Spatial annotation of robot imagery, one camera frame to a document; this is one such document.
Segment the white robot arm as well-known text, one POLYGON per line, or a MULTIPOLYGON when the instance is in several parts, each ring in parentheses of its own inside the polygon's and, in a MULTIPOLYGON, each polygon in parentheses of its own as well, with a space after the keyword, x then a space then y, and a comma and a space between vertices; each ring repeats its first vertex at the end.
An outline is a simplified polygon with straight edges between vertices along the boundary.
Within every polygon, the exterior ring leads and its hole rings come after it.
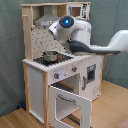
POLYGON ((91 45, 91 24, 81 18, 63 16, 49 27, 49 32, 58 42, 69 43, 72 54, 117 55, 128 52, 128 30, 118 31, 107 46, 91 45))

